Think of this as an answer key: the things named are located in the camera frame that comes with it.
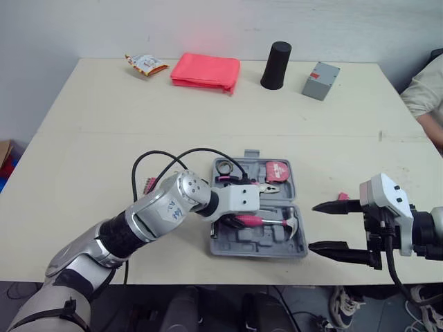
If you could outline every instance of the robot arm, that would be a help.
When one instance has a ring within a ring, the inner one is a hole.
[[[330,214],[362,212],[367,250],[349,249],[343,241],[311,243],[309,249],[319,255],[354,264],[366,264],[381,270],[381,252],[386,252],[389,274],[406,299],[416,306],[441,301],[443,294],[415,301],[400,282],[395,270],[393,250],[402,256],[415,251],[426,259],[443,260],[443,207],[431,213],[418,212],[410,205],[405,191],[385,174],[373,176],[360,185],[360,200],[332,201],[313,210]]]
[[[189,212],[209,222],[233,212],[254,213],[259,195],[257,185],[211,188],[189,170],[167,178],[61,249],[46,269],[42,289],[20,308],[8,331],[90,331],[90,301],[133,252],[171,232]]]

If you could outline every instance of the wooden table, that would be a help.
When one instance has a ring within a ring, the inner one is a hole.
[[[174,66],[175,61],[168,61]],[[420,210],[443,204],[443,162],[376,64],[333,64],[341,72],[324,102],[300,94],[315,63],[291,62],[284,87],[260,86],[264,62],[242,62],[233,96],[171,85],[170,71],[140,76],[123,59],[81,59],[0,194],[0,279],[41,281],[54,254],[132,199],[130,172],[150,149],[173,154],[212,147],[231,156],[259,149],[289,159],[308,243],[344,240],[365,248],[361,214],[311,207],[384,172]],[[216,156],[186,157],[209,178]],[[169,162],[155,156],[138,186]],[[312,252],[301,260],[216,257],[210,225],[191,214],[177,230],[131,258],[131,284],[389,284],[383,271]],[[396,255],[405,283],[442,282],[442,262]],[[115,282],[120,282],[119,271]]]

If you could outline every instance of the gray cube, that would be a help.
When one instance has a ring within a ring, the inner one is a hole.
[[[322,62],[317,63],[306,81],[302,94],[317,100],[324,100],[339,71],[340,68]]]

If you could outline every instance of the white wall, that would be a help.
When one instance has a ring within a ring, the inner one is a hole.
[[[378,62],[401,89],[443,47],[443,1],[0,0],[0,139],[30,141],[78,57],[266,59],[277,40],[293,60]]]

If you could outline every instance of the gray box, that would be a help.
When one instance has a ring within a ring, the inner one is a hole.
[[[306,81],[302,94],[317,100],[324,100],[339,71],[340,68],[322,62],[317,63]]]
[[[218,176],[217,163],[225,158],[217,158],[213,163],[213,187],[224,187],[223,183],[215,181]],[[280,161],[288,166],[289,178],[283,183],[273,183],[280,188],[279,192],[260,195],[260,210],[257,215],[268,220],[286,219],[287,210],[293,208],[298,220],[298,229],[292,239],[289,230],[281,225],[261,225],[252,228],[236,229],[220,222],[213,223],[210,239],[210,251],[214,255],[241,257],[272,257],[302,259],[307,255],[307,242],[300,209],[292,201],[296,197],[296,184],[291,164],[285,159],[260,158],[260,151],[245,150],[243,158],[235,160],[245,169],[249,178],[259,183],[266,181],[266,162]],[[230,173],[231,176],[242,176],[238,168]]]

